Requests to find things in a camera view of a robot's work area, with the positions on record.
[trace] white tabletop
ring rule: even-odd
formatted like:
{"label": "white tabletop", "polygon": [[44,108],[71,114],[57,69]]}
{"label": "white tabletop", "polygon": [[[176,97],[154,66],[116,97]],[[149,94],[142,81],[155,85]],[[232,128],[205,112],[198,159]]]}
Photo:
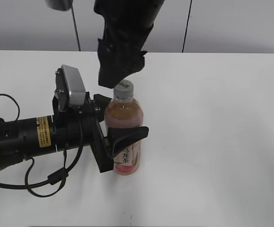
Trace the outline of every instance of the white tabletop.
{"label": "white tabletop", "polygon": [[[91,94],[112,95],[97,85],[96,53],[0,51],[0,93],[18,100],[21,119],[53,113],[62,64],[79,68]],[[129,79],[150,128],[138,171],[100,174],[85,148],[51,198],[0,189],[0,227],[274,227],[274,54],[149,53]],[[16,111],[0,97],[0,117],[11,121]],[[30,182],[62,159],[36,158]],[[0,182],[22,184],[29,165],[1,171]]]}

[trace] gray bottle cap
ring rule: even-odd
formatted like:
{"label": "gray bottle cap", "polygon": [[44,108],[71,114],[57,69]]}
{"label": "gray bottle cap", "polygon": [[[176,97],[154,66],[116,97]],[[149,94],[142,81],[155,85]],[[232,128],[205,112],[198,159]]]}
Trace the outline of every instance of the gray bottle cap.
{"label": "gray bottle cap", "polygon": [[134,94],[134,85],[131,81],[124,79],[114,88],[114,96],[119,99],[132,97]]}

